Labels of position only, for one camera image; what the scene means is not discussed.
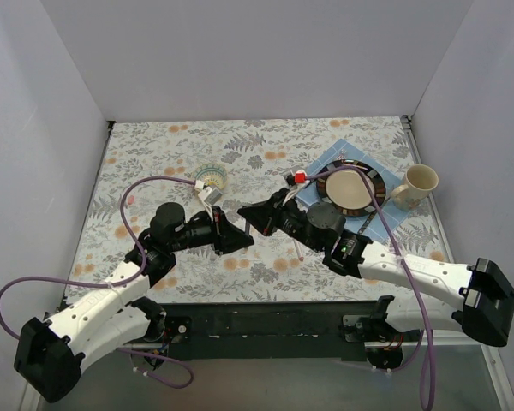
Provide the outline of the pink white pen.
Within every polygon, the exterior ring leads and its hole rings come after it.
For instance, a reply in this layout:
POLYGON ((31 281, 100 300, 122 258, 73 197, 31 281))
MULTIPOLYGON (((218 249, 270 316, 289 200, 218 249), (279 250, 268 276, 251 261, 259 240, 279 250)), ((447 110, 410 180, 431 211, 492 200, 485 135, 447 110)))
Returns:
POLYGON ((304 261, 304 256, 302 254, 302 250, 301 250, 301 247, 298 243, 298 241, 294 241, 294 249, 296 250, 296 256, 298 258, 299 261, 304 261))

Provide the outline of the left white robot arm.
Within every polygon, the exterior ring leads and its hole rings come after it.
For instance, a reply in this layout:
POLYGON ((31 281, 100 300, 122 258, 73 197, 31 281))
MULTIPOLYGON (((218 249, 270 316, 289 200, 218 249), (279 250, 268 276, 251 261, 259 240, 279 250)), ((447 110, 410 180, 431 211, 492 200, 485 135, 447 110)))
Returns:
POLYGON ((78 301, 22 326, 14 368, 47 402, 64 398, 92 363, 124 343, 139 338, 154 343, 164 335, 164 311, 146 292, 175 267, 176 252, 210 245, 223 255, 254 245, 219 207, 186 219, 175 202, 158 207, 139 241, 78 301))

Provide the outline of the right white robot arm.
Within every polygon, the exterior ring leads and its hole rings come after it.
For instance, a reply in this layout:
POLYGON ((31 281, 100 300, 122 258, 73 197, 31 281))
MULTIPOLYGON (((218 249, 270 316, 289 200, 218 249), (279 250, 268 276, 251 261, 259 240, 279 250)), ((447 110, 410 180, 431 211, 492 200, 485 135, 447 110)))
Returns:
POLYGON ((420 292, 416 302, 379 301, 370 319, 372 333, 390 340, 399 332, 425 329, 458 331, 493 347, 508 343, 514 315, 514 287, 499 266, 479 258, 473 265, 452 264, 408 254, 344 227, 333 205, 317 203, 306 211, 286 200, 286 189, 238 213, 264 236, 276 230, 324 254, 323 263, 341 276, 379 280, 420 292))

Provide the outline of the patterned glass bowl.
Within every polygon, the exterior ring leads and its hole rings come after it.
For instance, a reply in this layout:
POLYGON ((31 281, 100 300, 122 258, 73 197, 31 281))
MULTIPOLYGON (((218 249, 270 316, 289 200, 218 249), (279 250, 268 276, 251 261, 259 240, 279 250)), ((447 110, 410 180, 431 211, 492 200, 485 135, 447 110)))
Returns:
POLYGON ((193 178, 204 182, 207 186, 213 186, 224 190, 227 185, 227 171, 218 163, 206 163, 200 165, 193 173, 193 178))

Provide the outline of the floral table mat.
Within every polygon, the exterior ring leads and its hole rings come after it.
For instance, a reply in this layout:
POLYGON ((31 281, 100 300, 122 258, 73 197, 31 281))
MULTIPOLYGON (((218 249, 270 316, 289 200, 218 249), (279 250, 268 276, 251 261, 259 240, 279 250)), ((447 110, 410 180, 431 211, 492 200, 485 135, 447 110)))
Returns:
MULTIPOLYGON (((395 176, 414 163, 405 132, 408 121, 396 117, 289 120, 116 123, 70 273, 65 299, 83 295, 83 283, 96 283, 117 267, 157 207, 181 204, 187 215, 200 210, 186 184, 202 164, 218 163, 227 171, 219 206, 238 226, 237 211, 267 199, 284 185, 293 168, 306 168, 338 140, 385 166, 395 176), (128 204, 128 197, 134 203, 128 204)), ((283 233, 257 235, 255 244, 217 256, 210 247, 179 253, 176 267, 151 292, 161 302, 348 301, 382 295, 408 296, 406 288, 376 280, 341 277, 321 257, 283 233)))

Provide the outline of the dark striped plate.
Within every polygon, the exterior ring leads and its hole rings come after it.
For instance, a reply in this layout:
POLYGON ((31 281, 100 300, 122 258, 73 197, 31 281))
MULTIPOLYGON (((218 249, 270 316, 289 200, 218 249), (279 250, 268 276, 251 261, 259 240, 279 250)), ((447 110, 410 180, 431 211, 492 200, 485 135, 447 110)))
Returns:
POLYGON ((358 168, 366 177, 377 204, 382 206, 385 203, 387 188, 383 177, 372 166, 358 160, 338 159, 327 164, 320 173, 329 170, 333 170, 333 173, 316 180, 318 196, 322 201, 331 203, 346 217, 367 216, 375 211, 372 197, 356 171, 353 169, 337 171, 345 165, 358 168))

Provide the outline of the cream ceramic mug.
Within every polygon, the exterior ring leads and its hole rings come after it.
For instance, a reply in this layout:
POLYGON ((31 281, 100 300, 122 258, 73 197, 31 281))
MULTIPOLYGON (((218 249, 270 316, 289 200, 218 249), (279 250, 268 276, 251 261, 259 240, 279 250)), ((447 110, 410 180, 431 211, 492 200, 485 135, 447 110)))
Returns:
POLYGON ((439 184, 434 169, 425 164, 410 166, 402 183, 391 192, 391 200, 402 211, 414 210, 439 184))

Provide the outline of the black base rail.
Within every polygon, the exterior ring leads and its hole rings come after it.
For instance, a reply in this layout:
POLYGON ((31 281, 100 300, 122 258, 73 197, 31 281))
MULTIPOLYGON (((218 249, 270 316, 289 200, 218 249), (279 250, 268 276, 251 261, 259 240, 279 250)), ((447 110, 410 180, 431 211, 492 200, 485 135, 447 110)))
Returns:
POLYGON ((399 353, 420 332, 380 320, 378 301, 165 304, 164 331, 136 348, 166 347, 178 360, 333 358, 365 361, 368 344, 399 353))

